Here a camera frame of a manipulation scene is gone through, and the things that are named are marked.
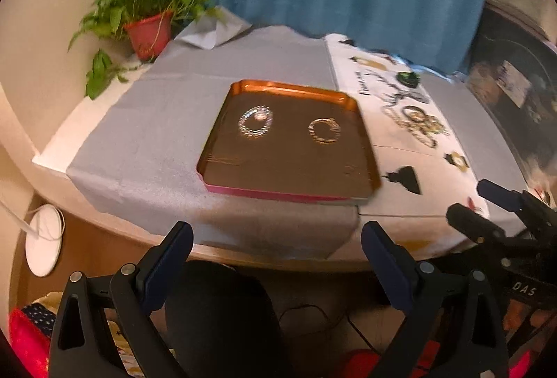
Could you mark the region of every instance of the tray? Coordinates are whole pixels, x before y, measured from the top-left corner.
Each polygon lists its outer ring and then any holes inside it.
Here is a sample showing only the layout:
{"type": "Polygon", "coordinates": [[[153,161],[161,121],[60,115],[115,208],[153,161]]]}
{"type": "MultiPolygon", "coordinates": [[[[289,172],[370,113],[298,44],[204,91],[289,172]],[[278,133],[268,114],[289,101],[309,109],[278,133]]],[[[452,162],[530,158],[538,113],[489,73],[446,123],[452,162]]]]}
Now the tray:
{"type": "MultiPolygon", "coordinates": [[[[245,122],[252,130],[262,125],[254,116],[245,122]]],[[[314,133],[334,136],[322,122],[314,133]]],[[[197,172],[210,192],[293,202],[355,205],[381,186],[356,100],[342,92],[273,81],[242,80],[230,86],[197,172]],[[259,105],[271,109],[271,126],[261,136],[246,137],[238,122],[259,105]],[[308,126],[320,118],[338,124],[336,142],[312,138],[308,126]]]]}

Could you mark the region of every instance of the bolt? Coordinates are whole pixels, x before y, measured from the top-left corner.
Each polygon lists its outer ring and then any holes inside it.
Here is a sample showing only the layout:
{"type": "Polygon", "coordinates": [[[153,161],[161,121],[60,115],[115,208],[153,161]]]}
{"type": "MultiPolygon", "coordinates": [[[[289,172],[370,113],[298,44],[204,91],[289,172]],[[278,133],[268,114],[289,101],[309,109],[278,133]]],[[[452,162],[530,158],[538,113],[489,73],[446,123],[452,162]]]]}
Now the bolt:
{"type": "Polygon", "coordinates": [[[72,282],[77,282],[81,279],[81,276],[82,274],[80,271],[74,271],[73,273],[71,273],[70,280],[72,282]]]}
{"type": "Polygon", "coordinates": [[[435,270],[433,265],[428,261],[423,261],[422,263],[420,263],[419,268],[425,274],[431,274],[435,270]]]}
{"type": "Polygon", "coordinates": [[[477,281],[483,281],[486,278],[486,275],[483,274],[480,270],[475,270],[472,273],[472,277],[477,281]]]}
{"type": "Polygon", "coordinates": [[[135,271],[135,265],[133,263],[126,263],[120,271],[124,276],[129,276],[135,271]]]}

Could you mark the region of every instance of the gray fabric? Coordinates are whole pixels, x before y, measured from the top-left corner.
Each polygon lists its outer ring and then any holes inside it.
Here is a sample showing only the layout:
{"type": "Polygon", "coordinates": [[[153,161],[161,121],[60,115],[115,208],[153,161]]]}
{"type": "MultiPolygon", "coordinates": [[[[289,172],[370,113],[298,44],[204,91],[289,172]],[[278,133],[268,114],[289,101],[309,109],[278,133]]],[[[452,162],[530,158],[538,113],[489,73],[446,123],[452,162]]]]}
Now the gray fabric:
{"type": "Polygon", "coordinates": [[[356,208],[209,193],[196,164],[230,85],[263,79],[335,89],[325,42],[283,26],[213,50],[170,43],[107,112],[68,175],[93,206],[154,234],[189,222],[197,244],[282,258],[326,258],[356,208]]]}
{"type": "MultiPolygon", "coordinates": [[[[510,190],[522,191],[526,183],[497,126],[476,97],[460,81],[450,83],[431,74],[422,82],[455,131],[476,179],[488,179],[510,190]]],[[[524,228],[518,217],[487,201],[489,216],[515,235],[524,228]]]]}

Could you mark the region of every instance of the green object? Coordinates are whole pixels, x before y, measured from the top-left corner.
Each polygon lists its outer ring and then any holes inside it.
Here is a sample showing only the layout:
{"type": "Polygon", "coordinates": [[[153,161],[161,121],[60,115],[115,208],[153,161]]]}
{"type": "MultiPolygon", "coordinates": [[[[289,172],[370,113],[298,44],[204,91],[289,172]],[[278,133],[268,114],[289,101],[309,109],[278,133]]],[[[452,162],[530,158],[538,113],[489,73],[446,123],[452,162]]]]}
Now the green object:
{"type": "MultiPolygon", "coordinates": [[[[218,9],[210,6],[210,0],[95,0],[93,6],[94,9],[81,19],[68,51],[81,34],[92,32],[100,39],[122,40],[127,38],[124,25],[167,11],[172,12],[173,25],[189,23],[205,14],[219,17],[218,9]]],[[[121,74],[125,70],[113,65],[108,54],[99,50],[93,58],[93,69],[87,73],[85,94],[91,99],[96,98],[115,76],[125,82],[121,74]]]]}
{"type": "Polygon", "coordinates": [[[419,75],[413,71],[400,71],[397,73],[397,81],[403,86],[416,89],[419,85],[419,75]]]}

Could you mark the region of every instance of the green plant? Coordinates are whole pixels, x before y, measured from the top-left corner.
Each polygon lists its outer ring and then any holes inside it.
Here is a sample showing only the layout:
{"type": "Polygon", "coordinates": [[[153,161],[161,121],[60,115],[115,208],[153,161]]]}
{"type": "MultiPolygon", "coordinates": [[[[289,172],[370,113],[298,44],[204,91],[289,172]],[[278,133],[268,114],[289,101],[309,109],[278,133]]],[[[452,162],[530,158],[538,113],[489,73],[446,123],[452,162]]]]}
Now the green plant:
{"type": "Polygon", "coordinates": [[[122,67],[114,64],[107,52],[99,49],[93,57],[93,68],[87,72],[85,95],[94,100],[108,87],[114,77],[117,77],[119,82],[128,82],[128,79],[122,73],[138,68],[139,66],[122,67]]]}
{"type": "Polygon", "coordinates": [[[134,23],[163,12],[172,12],[172,23],[183,24],[205,13],[216,14],[209,8],[209,0],[95,0],[94,10],[85,15],[79,30],[74,33],[68,49],[85,32],[99,38],[123,39],[127,36],[124,25],[134,23]]]}

